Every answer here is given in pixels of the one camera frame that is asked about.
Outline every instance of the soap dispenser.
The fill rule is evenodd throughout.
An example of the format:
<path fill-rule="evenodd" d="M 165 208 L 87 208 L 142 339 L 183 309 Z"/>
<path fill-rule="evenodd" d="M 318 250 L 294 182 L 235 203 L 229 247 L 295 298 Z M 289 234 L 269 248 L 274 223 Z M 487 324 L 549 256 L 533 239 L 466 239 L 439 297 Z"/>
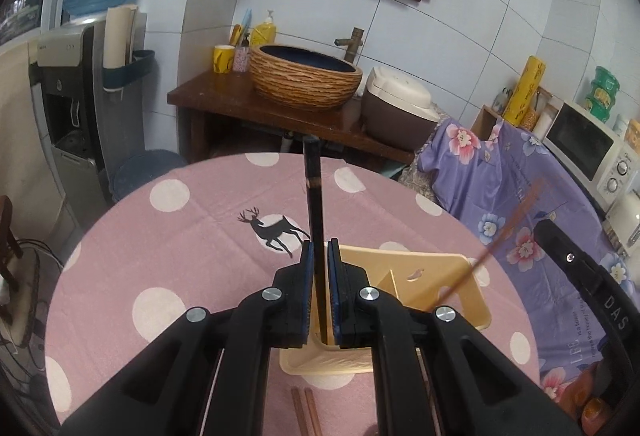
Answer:
<path fill-rule="evenodd" d="M 269 16 L 262 23 L 258 24 L 251 32 L 249 45 L 262 46 L 264 44 L 273 44 L 276 39 L 276 25 L 273 23 L 273 10 L 267 10 Z"/>

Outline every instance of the rice cooker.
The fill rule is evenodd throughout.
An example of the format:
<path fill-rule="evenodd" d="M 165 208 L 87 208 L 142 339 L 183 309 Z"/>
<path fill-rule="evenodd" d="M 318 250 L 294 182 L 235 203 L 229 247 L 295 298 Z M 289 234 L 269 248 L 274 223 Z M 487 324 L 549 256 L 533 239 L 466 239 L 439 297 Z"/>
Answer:
<path fill-rule="evenodd" d="M 369 136 L 398 149 L 421 148 L 440 119 L 431 93 L 420 82 L 386 66 L 371 69 L 362 95 Z"/>

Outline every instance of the yellow roll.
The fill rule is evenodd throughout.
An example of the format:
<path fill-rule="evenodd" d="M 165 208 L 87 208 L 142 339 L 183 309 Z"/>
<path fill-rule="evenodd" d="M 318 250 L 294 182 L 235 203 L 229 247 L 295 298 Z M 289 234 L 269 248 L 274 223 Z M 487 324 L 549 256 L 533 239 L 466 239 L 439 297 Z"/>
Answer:
<path fill-rule="evenodd" d="M 524 66 L 522 75 L 513 91 L 513 96 L 511 96 L 507 109 L 502 115 L 514 127 L 520 125 L 527 112 L 531 98 L 538 90 L 542 75 L 545 74 L 545 68 L 546 64 L 535 56 L 530 56 L 527 60 L 527 65 Z"/>

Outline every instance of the round table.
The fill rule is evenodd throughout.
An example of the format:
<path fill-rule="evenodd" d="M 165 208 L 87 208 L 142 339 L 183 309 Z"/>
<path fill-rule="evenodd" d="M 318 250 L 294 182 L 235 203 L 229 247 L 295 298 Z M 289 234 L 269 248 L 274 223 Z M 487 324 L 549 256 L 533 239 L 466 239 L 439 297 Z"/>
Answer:
<path fill-rule="evenodd" d="M 461 253 L 485 247 L 439 206 L 395 181 L 322 159 L 325 237 L 382 249 Z M 258 217 L 308 231 L 303 157 L 254 153 L 176 169 L 114 206 L 66 263 L 47 320 L 49 389 L 62 422 L 187 308 L 220 311 L 271 284 L 300 257 L 283 233 L 260 238 Z M 484 331 L 536 383 L 529 318 L 498 262 L 476 275 L 492 324 Z M 314 387 L 324 434 L 358 436 L 376 422 L 371 373 L 285 374 L 273 350 L 265 436 L 298 434 L 290 389 Z"/>

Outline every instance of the deer print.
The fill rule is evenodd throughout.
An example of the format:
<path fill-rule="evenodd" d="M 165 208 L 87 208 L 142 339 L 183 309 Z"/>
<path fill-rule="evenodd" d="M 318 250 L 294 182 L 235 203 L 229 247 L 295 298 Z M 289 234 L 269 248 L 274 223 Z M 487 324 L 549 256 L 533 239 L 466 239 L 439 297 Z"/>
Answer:
<path fill-rule="evenodd" d="M 249 213 L 251 218 L 247 218 L 247 216 L 244 215 L 245 212 Z M 293 259 L 293 254 L 291 253 L 287 245 L 279 239 L 280 236 L 284 233 L 290 233 L 291 235 L 295 235 L 298 238 L 300 244 L 302 244 L 302 239 L 298 235 L 298 232 L 306 235 L 306 237 L 310 239 L 309 234 L 306 231 L 300 230 L 298 227 L 293 226 L 287 220 L 287 218 L 284 217 L 284 215 L 282 216 L 281 220 L 269 226 L 265 226 L 264 223 L 260 219 L 258 219 L 258 215 L 260 215 L 260 210 L 255 207 L 251 210 L 243 210 L 242 212 L 240 212 L 238 221 L 241 221 L 242 223 L 249 223 L 251 225 L 251 228 L 254 229 L 255 234 L 260 237 L 260 239 L 264 239 L 267 242 L 267 246 L 269 248 L 273 248 L 276 251 L 284 250 L 289 254 L 289 257 L 291 259 Z M 280 246 L 274 246 L 273 242 L 276 242 Z"/>

